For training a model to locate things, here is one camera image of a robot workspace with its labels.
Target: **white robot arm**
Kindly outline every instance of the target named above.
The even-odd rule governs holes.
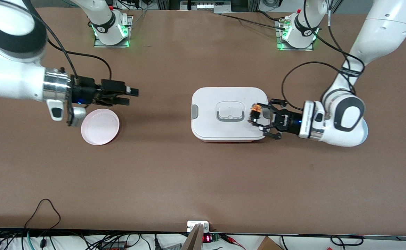
[[[72,103],[129,105],[128,99],[117,96],[138,96],[138,90],[125,86],[124,82],[102,80],[101,85],[97,85],[93,79],[71,76],[63,68],[41,66],[47,41],[46,28],[16,5],[40,18],[30,0],[0,1],[0,97],[44,101],[51,118],[56,121],[63,119],[66,104],[68,125],[80,125],[86,110],[73,107]],[[112,36],[111,29],[108,30],[104,36]],[[119,33],[113,41],[118,42],[121,36]]]
[[[87,15],[97,38],[106,45],[115,45],[128,36],[127,14],[110,9],[105,0],[72,0]]]
[[[327,3],[325,0],[305,2],[306,17],[309,26],[314,30],[327,11]],[[291,30],[286,37],[287,42],[297,48],[309,46],[314,34],[308,28],[304,10],[299,14],[293,13],[290,19]],[[396,50],[405,38],[406,0],[374,0],[349,52],[362,62],[348,56],[342,65],[341,73],[336,76],[321,101],[305,101],[302,114],[275,108],[273,105],[276,104],[284,108],[287,102],[273,99],[268,105],[258,104],[274,113],[271,125],[257,124],[259,107],[252,109],[249,121],[263,129],[264,135],[276,139],[281,137],[281,133],[271,134],[270,128],[337,146],[353,147],[361,144],[368,135],[367,123],[363,118],[365,104],[351,92],[350,86],[354,86],[365,65]]]

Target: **brown table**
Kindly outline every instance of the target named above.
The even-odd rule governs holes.
[[[190,129],[195,90],[253,86],[281,98],[294,66],[339,66],[343,57],[319,41],[313,52],[278,51],[274,30],[205,11],[148,11],[129,48],[94,49],[81,10],[39,12],[66,49],[105,58],[114,79],[141,94],[111,108],[122,129],[105,146],[53,122],[43,103],[0,99],[0,227],[22,227],[50,198],[63,217],[58,228],[183,231],[187,220],[204,219],[219,232],[406,236],[406,41],[359,79],[370,128],[364,144],[341,148],[292,134],[211,144]],[[272,24],[258,13],[238,15]],[[333,16],[346,51],[363,20]],[[320,34],[330,41],[326,28]],[[108,76],[98,60],[72,58],[79,75]],[[43,65],[68,67],[51,47]],[[335,74],[322,65],[296,71],[289,100],[318,100]],[[30,226],[55,221],[45,204]]]

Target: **red digital display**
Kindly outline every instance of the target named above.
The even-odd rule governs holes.
[[[203,243],[210,243],[212,242],[211,234],[204,234],[203,235]]]

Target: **cardboard box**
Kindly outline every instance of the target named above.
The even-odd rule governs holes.
[[[273,240],[268,236],[265,236],[262,243],[259,245],[257,250],[283,250],[279,245],[277,245]]]

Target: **small orange object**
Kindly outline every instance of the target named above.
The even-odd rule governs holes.
[[[258,105],[258,104],[254,104],[251,108],[251,110],[253,111],[257,111],[257,112],[262,112],[262,106]]]

